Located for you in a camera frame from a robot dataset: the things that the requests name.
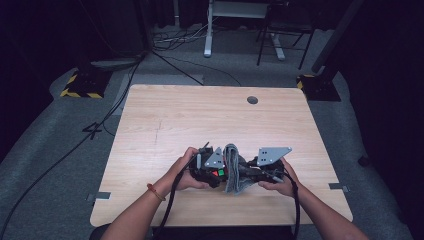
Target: gray carpet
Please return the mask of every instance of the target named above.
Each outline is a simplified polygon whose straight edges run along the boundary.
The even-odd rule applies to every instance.
[[[191,75],[203,76],[205,85],[237,86],[234,77],[242,86],[296,87],[296,76],[312,73],[310,67],[330,36],[330,31],[316,33],[302,70],[297,69],[301,52],[287,50],[287,59],[279,61],[270,48],[265,50],[261,65],[256,66],[259,44],[255,43],[256,33],[252,31],[215,34],[211,58],[203,57],[204,39],[159,54],[231,74],[230,77],[210,68],[168,59]],[[83,128],[103,119],[118,96],[128,70],[112,75],[104,99],[59,97],[72,72],[71,69],[64,73],[52,84],[55,100],[0,165],[1,227],[25,189],[83,139],[86,134],[81,132]],[[141,80],[152,75],[181,75],[153,54],[140,64],[136,74]],[[357,164],[365,150],[349,102],[349,91],[341,75],[336,76],[334,83],[341,102],[309,102],[309,106],[337,176],[351,190],[346,198],[353,212],[353,222],[371,239],[412,239],[407,226],[398,220],[396,202],[379,175],[372,167],[362,168]],[[119,120],[119,115],[113,115],[105,126],[114,133]],[[93,230],[89,222],[92,204],[85,198],[98,190],[113,139],[105,131],[97,133],[93,140],[85,141],[49,172],[20,203],[4,239],[88,239]],[[320,237],[313,225],[303,225],[299,239]]]

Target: person's right hand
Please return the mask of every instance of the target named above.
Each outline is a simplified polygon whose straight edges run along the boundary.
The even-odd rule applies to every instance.
[[[287,170],[289,175],[296,182],[297,186],[300,187],[301,184],[299,182],[299,179],[297,178],[297,175],[294,172],[291,165],[283,157],[280,158],[280,160],[283,162],[284,168]],[[293,186],[291,184],[290,179],[284,176],[283,180],[284,180],[283,183],[270,183],[270,182],[260,181],[258,182],[258,185],[265,188],[266,190],[276,190],[285,196],[293,197]]]

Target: wooden table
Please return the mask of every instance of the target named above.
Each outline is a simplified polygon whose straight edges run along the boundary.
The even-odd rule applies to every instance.
[[[257,104],[247,102],[249,96]],[[260,147],[292,147],[286,155],[300,181],[352,220],[342,190],[330,190],[337,176],[298,89],[134,85],[131,87],[91,216],[94,226],[112,222],[182,156],[188,146],[234,143],[247,160]],[[294,200],[257,184],[240,195],[208,190],[176,193],[167,226],[291,225]],[[167,203],[152,222],[158,226]],[[301,223],[311,223],[302,210]]]

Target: red bracelet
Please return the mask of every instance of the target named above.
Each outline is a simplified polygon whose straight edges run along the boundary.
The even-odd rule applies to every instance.
[[[153,187],[153,184],[148,183],[147,184],[147,188],[152,191],[156,197],[158,197],[161,201],[166,201],[166,198],[162,197],[161,195],[159,195],[159,193],[156,191],[156,189]]]

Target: black chair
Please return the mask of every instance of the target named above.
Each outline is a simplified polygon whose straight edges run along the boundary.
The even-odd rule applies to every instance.
[[[301,0],[285,0],[285,1],[271,1],[267,7],[265,15],[264,26],[259,31],[256,38],[258,41],[262,34],[261,48],[256,65],[259,66],[264,47],[265,37],[268,33],[295,35],[299,36],[294,42],[292,47],[284,49],[303,50],[302,60],[300,61],[299,69],[302,68],[303,61],[305,60],[306,53],[314,36],[314,27],[312,25],[312,12],[311,9]],[[304,34],[309,34],[308,43],[305,48],[295,48],[296,44]]]

